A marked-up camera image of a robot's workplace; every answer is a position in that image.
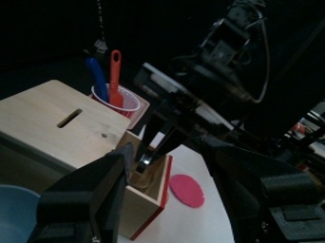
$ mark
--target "cup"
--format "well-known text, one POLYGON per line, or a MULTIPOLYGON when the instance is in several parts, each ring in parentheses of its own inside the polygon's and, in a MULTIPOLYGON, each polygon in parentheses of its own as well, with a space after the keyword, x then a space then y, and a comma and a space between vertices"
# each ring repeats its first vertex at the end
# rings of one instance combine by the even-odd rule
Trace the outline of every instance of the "cup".
POLYGON ((110 103, 106 103, 97 95, 94 86, 91 87, 91 98, 97 100, 99 103, 102 103, 105 106, 107 106, 111 110, 117 111, 119 114, 122 114, 125 117, 130 118, 133 117, 135 111, 139 109, 139 101, 134 93, 127 90, 125 87, 118 87, 118 92, 123 96, 123 107, 118 107, 111 105, 110 103))

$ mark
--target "pink disc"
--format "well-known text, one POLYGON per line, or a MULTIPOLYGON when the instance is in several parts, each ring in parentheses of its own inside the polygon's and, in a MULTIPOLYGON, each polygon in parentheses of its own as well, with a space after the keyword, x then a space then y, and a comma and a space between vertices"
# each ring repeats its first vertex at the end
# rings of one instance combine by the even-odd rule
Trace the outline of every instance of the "pink disc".
POLYGON ((176 175, 170 179, 170 189, 176 197, 192 208, 198 208, 205 203, 202 188, 188 175, 176 175))

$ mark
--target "dark background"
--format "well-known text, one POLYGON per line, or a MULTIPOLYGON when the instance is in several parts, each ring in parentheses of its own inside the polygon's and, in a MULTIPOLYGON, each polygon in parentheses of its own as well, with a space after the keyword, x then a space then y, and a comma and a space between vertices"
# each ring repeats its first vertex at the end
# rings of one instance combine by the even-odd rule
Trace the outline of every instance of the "dark background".
MULTIPOLYGON (((102 0, 109 48, 121 49, 123 54, 123 85, 133 87, 133 78, 145 62, 170 74, 170 59, 193 52, 232 3, 226 0, 102 0)), ((270 87, 245 124, 261 137, 277 136, 291 128, 324 99, 325 88, 324 30, 292 68, 280 75, 321 23, 325 1, 269 0, 265 3, 270 87)), ((97 0, 4 0, 0 18, 0 99, 51 79, 59 79, 87 94, 93 79, 83 50, 93 54, 93 45, 101 38, 97 0)), ((242 73, 242 82, 253 94, 260 93, 262 86, 260 53, 257 47, 254 62, 242 73)), ((106 68, 109 59, 101 58, 106 68)))

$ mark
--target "red edge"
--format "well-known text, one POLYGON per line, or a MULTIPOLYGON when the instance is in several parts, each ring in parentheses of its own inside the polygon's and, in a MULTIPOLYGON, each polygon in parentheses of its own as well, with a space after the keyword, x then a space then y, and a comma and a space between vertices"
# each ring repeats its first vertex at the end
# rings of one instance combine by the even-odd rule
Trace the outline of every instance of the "red edge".
POLYGON ((138 231, 135 234, 131 236, 131 240, 135 240, 139 236, 139 234, 143 232, 143 230, 147 228, 147 226, 151 224, 162 210, 165 209, 165 205, 167 202, 167 186, 169 186, 169 180, 170 180, 170 171, 172 171, 172 161, 173 157, 169 156, 169 161, 167 161, 167 172, 166 172, 166 178, 165 178, 165 186, 162 190, 162 202, 161 202, 161 207, 158 208, 157 212, 153 213, 151 217, 149 217, 147 221, 143 223, 143 225, 139 227, 138 231))

